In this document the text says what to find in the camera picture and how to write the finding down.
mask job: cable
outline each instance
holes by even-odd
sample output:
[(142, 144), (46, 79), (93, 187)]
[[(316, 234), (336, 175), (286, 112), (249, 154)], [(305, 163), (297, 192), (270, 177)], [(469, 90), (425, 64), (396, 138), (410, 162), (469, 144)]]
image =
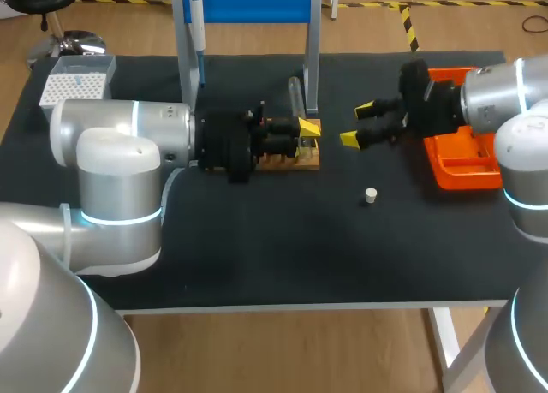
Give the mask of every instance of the cable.
[(546, 29), (542, 29), (542, 30), (529, 29), (529, 28), (525, 27), (525, 24), (527, 23), (527, 21), (530, 21), (532, 19), (541, 19), (542, 21), (546, 22), (546, 24), (548, 24), (548, 19), (546, 19), (544, 16), (541, 16), (541, 15), (529, 16), (528, 18), (525, 18), (525, 20), (521, 24), (521, 29), (523, 29), (523, 31), (525, 31), (527, 33), (548, 32), (548, 27)]

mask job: blue bar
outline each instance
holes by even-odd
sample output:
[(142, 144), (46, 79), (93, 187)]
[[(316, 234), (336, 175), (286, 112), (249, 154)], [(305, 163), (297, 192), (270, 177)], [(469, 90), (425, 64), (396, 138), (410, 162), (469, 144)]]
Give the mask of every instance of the blue bar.
[[(205, 23), (309, 23), (311, 0), (204, 0)], [(183, 0), (185, 23), (192, 21)]]

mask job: floor tape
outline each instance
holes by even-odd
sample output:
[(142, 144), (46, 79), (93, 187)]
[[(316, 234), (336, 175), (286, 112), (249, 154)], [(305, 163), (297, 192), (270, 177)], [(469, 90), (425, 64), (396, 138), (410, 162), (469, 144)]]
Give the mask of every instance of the floor tape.
[(408, 44), (412, 52), (420, 51), (419, 40), (417, 34), (414, 32), (413, 24), (411, 23), (411, 16), (409, 14), (409, 6), (400, 6), (400, 15), (402, 16), (403, 27), (408, 37)]
[[(81, 3), (133, 3), (137, 5), (171, 5), (171, 1), (159, 0), (76, 0)], [(372, 1), (372, 2), (344, 2), (339, 8), (378, 8), (399, 6), (548, 6), (547, 1)], [(323, 3), (322, 8), (330, 8)]]

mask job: wooden block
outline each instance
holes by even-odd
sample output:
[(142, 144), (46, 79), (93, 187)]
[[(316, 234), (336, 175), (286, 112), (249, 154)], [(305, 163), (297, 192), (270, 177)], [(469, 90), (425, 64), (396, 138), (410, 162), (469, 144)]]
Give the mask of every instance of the wooden block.
[[(319, 130), (322, 123), (319, 119), (307, 119), (309, 122), (318, 125)], [(319, 170), (319, 143), (315, 140), (315, 147), (312, 148), (312, 155), (309, 148), (301, 149), (297, 158), (286, 158), (282, 155), (264, 155), (257, 164), (259, 172), (270, 171), (294, 171), (294, 170)]]

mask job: black table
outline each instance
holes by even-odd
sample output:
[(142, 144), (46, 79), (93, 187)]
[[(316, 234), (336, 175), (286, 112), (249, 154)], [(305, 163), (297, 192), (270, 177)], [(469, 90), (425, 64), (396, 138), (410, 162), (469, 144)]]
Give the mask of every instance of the black table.
[[(430, 66), (483, 66), (500, 52), (421, 52)], [(396, 95), (412, 54), (323, 55), (320, 171), (259, 174), (230, 185), (223, 174), (184, 170), (174, 181), (159, 261), (127, 277), (85, 280), (117, 310), (487, 304), (512, 296), (545, 250), (514, 229), (499, 192), (447, 193), (419, 141), (343, 147), (353, 109)], [(55, 61), (33, 71), (0, 146), (0, 200), (79, 206), (76, 175), (57, 166), (39, 111)], [(290, 112), (287, 80), (301, 57), (208, 57), (198, 113)], [(174, 57), (118, 57), (113, 98), (180, 101)], [(358, 205), (368, 187), (373, 206)]]

